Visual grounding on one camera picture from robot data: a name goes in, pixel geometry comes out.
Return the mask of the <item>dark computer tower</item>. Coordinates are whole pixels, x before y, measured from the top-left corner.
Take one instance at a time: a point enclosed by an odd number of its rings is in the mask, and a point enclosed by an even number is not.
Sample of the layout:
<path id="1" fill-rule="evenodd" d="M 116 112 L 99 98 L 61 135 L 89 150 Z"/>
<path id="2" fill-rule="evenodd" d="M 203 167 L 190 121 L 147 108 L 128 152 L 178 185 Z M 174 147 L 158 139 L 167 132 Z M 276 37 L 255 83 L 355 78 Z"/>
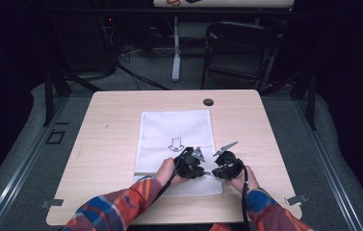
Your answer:
<path id="1" fill-rule="evenodd" d="M 56 15 L 55 29 L 73 71 L 112 73 L 117 57 L 108 50 L 97 17 Z"/>

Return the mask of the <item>person's right hand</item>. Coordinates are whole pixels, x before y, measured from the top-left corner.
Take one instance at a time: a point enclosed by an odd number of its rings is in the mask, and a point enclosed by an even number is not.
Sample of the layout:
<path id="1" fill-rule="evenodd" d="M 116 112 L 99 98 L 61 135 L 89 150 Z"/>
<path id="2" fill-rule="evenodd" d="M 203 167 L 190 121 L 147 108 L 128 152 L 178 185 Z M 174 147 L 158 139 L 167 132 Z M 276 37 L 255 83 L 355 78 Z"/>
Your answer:
<path id="1" fill-rule="evenodd" d="M 246 186 L 246 194 L 259 188 L 259 183 L 249 166 L 246 166 L 237 177 L 231 180 L 225 180 L 224 184 L 233 187 L 239 193 L 242 193 Z"/>

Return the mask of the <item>person's left hand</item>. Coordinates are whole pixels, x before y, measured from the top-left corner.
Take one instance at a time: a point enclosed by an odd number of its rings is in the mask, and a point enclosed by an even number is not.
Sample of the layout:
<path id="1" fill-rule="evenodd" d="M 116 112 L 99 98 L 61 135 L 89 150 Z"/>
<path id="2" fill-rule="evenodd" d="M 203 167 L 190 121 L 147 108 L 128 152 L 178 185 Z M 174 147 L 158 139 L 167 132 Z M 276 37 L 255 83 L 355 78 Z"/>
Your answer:
<path id="1" fill-rule="evenodd" d="M 173 174 L 173 171 L 175 170 L 174 161 L 172 158 L 166 158 L 158 171 L 155 174 L 155 178 L 159 181 L 160 185 L 163 187 L 170 179 L 171 175 Z M 175 186 L 177 184 L 185 182 L 186 179 L 180 177 L 178 174 L 176 174 L 172 180 L 171 185 Z"/>

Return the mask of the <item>white desk leg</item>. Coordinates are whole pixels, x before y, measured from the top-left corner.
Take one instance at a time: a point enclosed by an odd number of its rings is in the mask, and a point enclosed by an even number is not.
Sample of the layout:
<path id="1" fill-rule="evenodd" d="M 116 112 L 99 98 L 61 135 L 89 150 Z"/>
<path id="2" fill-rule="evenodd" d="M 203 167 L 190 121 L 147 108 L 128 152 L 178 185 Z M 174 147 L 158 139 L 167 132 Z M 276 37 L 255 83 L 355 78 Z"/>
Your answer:
<path id="1" fill-rule="evenodd" d="M 173 22 L 173 38 L 174 38 L 174 57 L 173 57 L 171 80 L 173 82 L 178 82 L 180 80 L 181 56 L 180 56 L 180 42 L 179 42 L 179 22 L 177 16 L 174 18 Z"/>

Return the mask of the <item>aluminium floor rail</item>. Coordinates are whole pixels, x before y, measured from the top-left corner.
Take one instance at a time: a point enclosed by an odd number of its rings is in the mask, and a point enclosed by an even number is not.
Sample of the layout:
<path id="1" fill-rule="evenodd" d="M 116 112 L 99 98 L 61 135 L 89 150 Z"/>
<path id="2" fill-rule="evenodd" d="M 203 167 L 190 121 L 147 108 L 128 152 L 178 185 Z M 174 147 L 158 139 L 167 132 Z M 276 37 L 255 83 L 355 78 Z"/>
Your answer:
<path id="1" fill-rule="evenodd" d="M 56 100 L 50 123 L 42 125 L 43 104 L 34 106 L 5 162 L 0 166 L 0 231 L 59 231 L 46 221 L 50 209 L 43 200 L 56 199 L 56 190 L 72 148 L 77 120 L 72 102 Z"/>
<path id="2" fill-rule="evenodd" d="M 295 108 L 298 111 L 300 120 L 309 134 L 314 146 L 317 150 L 317 159 L 324 172 L 325 179 L 334 195 L 338 207 L 344 217 L 344 220 L 350 231 L 363 231 L 363 225 L 356 214 L 353 206 L 351 205 L 350 198 L 346 193 L 343 184 L 341 183 L 333 164 L 325 150 L 316 130 L 313 130 L 306 117 L 306 109 L 301 101 L 294 101 Z"/>

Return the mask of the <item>grey tape piece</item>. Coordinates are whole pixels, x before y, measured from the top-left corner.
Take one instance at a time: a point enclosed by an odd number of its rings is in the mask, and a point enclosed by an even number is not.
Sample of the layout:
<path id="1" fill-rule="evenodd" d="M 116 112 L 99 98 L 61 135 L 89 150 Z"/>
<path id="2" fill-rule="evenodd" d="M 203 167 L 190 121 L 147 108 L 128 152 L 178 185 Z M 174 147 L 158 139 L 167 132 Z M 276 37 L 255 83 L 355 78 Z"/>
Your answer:
<path id="1" fill-rule="evenodd" d="M 308 200 L 308 197 L 305 194 L 300 194 L 300 195 L 295 195 L 293 197 L 286 197 L 285 203 L 290 206 L 295 206 L 295 205 L 300 206 L 307 200 Z"/>
<path id="2" fill-rule="evenodd" d="M 40 203 L 40 208 L 50 209 L 51 207 L 60 207 L 62 206 L 64 201 L 62 199 L 49 199 L 49 200 L 43 200 Z"/>

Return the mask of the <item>black folding chair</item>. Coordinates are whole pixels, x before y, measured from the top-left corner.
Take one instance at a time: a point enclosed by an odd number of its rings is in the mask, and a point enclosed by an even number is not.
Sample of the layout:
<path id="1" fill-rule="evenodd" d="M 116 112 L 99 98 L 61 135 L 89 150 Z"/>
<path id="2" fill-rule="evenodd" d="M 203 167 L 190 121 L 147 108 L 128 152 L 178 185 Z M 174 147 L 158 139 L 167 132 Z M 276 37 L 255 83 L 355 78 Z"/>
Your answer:
<path id="1" fill-rule="evenodd" d="M 248 80 L 257 90 L 264 82 L 279 39 L 262 25 L 234 21 L 210 24 L 205 32 L 205 55 L 200 88 L 212 73 Z"/>

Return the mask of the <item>person's red clothing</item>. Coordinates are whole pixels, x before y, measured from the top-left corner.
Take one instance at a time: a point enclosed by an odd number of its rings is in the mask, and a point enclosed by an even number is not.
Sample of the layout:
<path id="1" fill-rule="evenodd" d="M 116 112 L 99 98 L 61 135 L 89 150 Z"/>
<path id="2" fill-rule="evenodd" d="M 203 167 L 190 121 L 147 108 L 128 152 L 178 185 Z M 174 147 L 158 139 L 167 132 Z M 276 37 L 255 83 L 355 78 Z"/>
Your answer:
<path id="1" fill-rule="evenodd" d="M 214 223 L 209 231 L 232 231 L 232 229 L 225 223 Z"/>

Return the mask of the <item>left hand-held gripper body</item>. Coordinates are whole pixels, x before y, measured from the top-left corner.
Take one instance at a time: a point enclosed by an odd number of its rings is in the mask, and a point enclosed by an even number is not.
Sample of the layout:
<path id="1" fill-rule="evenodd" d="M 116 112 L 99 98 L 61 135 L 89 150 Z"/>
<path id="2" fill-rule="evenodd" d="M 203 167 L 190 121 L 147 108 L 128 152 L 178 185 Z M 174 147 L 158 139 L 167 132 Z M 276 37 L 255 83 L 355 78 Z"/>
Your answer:
<path id="1" fill-rule="evenodd" d="M 182 178 L 195 179 L 204 171 L 200 166 L 204 162 L 204 156 L 200 147 L 186 147 L 179 156 L 174 159 L 176 173 Z"/>

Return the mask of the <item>white cloth with arrow print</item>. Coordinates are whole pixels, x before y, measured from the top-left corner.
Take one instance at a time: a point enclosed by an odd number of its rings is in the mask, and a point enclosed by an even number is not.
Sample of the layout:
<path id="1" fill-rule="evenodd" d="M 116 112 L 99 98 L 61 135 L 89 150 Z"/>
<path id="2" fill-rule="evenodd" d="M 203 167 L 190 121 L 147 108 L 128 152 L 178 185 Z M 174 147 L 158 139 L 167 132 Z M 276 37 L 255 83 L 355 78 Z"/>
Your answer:
<path id="1" fill-rule="evenodd" d="M 223 193 L 222 181 L 211 173 L 217 165 L 209 110 L 142 112 L 134 180 L 152 176 L 166 158 L 176 158 L 188 147 L 200 148 L 204 175 L 170 186 L 164 196 Z"/>

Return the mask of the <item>black frame crossbar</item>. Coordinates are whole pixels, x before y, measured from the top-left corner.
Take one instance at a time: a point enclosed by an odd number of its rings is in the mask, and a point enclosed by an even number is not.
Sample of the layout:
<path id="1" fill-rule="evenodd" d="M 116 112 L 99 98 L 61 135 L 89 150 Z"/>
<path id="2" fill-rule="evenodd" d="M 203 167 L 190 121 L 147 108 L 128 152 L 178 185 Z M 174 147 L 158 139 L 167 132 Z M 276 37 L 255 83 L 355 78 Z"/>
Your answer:
<path id="1" fill-rule="evenodd" d="M 271 15 L 271 16 L 286 16 L 292 15 L 291 12 L 285 11 L 255 11 L 250 9 L 31 9 L 38 13 L 90 13 L 90 14 L 146 14 L 146 15 L 221 15 L 221 14 L 236 14 L 236 15 Z"/>

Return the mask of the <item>black frame post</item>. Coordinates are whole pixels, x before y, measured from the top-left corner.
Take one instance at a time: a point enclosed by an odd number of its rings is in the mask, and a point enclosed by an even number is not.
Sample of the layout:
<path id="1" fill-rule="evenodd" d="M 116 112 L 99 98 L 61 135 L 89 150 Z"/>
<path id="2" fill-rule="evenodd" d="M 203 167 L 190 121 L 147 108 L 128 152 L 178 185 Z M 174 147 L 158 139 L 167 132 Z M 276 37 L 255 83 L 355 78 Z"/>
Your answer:
<path id="1" fill-rule="evenodd" d="M 307 99 L 307 121 L 312 130 L 315 126 L 315 99 L 316 99 L 316 76 L 314 73 L 310 75 L 308 99 Z"/>
<path id="2" fill-rule="evenodd" d="M 45 91 L 45 121 L 43 126 L 46 127 L 53 118 L 54 104 L 53 104 L 53 86 L 51 73 L 47 72 L 44 77 L 44 91 Z"/>

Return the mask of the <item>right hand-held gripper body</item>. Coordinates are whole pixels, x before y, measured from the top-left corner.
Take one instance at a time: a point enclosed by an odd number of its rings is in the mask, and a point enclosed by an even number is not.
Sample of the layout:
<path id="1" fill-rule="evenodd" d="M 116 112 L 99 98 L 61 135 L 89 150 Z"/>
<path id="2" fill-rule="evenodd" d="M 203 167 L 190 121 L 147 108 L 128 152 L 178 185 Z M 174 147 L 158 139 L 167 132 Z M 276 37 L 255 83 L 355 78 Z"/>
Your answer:
<path id="1" fill-rule="evenodd" d="M 218 165 L 218 167 L 214 169 L 217 169 L 220 172 L 221 179 L 233 179 L 237 177 L 244 168 L 243 162 L 237 158 L 233 152 L 229 151 L 229 148 L 236 144 L 236 141 L 227 144 L 214 154 L 214 157 L 216 157 L 215 163 Z"/>

